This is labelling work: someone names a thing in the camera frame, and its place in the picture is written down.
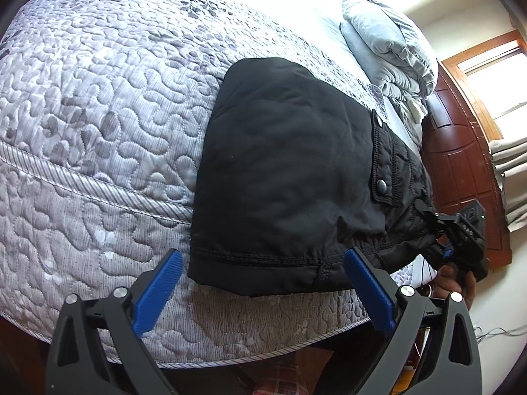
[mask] pillow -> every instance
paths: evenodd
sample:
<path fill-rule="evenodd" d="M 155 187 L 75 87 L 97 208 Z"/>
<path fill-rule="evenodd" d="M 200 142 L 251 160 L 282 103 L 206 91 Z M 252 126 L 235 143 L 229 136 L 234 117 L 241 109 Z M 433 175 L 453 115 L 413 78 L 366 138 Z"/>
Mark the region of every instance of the pillow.
<path fill-rule="evenodd" d="M 434 50 L 403 13 L 375 0 L 343 0 L 343 17 L 375 55 L 416 80 L 423 98 L 434 92 L 438 65 Z"/>

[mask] bed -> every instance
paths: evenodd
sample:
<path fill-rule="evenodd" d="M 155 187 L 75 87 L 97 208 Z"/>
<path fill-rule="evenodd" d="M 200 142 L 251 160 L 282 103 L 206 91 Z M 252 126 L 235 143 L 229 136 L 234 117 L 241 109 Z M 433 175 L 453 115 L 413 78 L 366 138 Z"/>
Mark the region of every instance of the bed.
<path fill-rule="evenodd" d="M 317 8 L 307 0 L 236 1 L 33 0 L 19 13 L 0 59 L 2 317 L 49 342 L 70 292 L 98 298 L 129 286 L 175 245 L 188 263 L 200 144 L 219 80 L 241 57 L 305 65 L 376 108 L 418 154 L 349 52 L 339 0 Z M 204 16 L 224 22 L 210 23 L 216 36 L 198 27 Z M 134 35 L 144 26 L 148 34 Z M 119 56 L 118 46 L 134 51 Z M 210 56 L 206 72 L 197 50 Z M 160 65 L 167 59 L 172 65 Z M 420 286 L 433 276 L 419 256 L 393 278 Z M 250 299 L 184 273 L 143 342 L 161 367 L 214 367 L 292 352 L 366 321 L 353 290 Z M 109 335 L 102 339 L 118 362 Z"/>

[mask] wooden trim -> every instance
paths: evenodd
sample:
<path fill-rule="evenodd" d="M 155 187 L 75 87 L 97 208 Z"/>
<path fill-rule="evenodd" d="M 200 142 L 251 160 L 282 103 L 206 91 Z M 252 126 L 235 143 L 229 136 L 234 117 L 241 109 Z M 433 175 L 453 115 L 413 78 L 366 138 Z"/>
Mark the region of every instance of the wooden trim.
<path fill-rule="evenodd" d="M 458 64 L 465 62 L 474 56 L 480 55 L 483 52 L 487 52 L 488 50 L 494 49 L 495 47 L 514 40 L 518 41 L 518 44 L 527 54 L 527 44 L 525 44 L 525 41 L 523 41 L 519 31 L 515 30 L 511 31 L 510 33 L 495 37 L 484 43 L 478 44 L 471 49 L 465 50 L 460 54 L 452 56 L 451 58 L 445 59 L 443 61 L 444 67 L 449 72 L 454 82 L 458 85 L 459 89 L 465 95 L 467 102 L 470 103 L 473 113 L 481 128 L 483 129 L 483 133 L 485 134 L 487 141 L 501 140 L 503 139 L 503 134 L 501 133 L 496 121 L 485 107 L 485 104 L 483 104 L 483 101 L 481 101 L 481 99 L 478 97 L 478 94 L 471 86 L 468 77 L 458 67 Z"/>

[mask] red brown headboard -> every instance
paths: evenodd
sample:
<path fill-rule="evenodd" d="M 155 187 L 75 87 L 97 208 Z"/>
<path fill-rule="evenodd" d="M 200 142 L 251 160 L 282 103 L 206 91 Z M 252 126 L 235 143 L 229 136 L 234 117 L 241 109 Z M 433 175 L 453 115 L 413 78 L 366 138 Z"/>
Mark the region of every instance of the red brown headboard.
<path fill-rule="evenodd" d="M 440 212 L 454 214 L 478 199 L 486 210 L 486 255 L 491 269 L 509 264 L 509 231 L 487 140 L 442 66 L 429 103 L 430 117 L 423 121 L 421 156 L 434 188 L 434 204 Z"/>

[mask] beige curtain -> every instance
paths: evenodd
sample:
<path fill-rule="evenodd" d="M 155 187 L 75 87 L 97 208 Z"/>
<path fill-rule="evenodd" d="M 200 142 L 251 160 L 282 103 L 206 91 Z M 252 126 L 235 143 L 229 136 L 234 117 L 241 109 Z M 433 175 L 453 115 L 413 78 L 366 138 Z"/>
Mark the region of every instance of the beige curtain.
<path fill-rule="evenodd" d="M 527 225 L 527 137 L 489 145 L 509 231 L 514 232 Z"/>

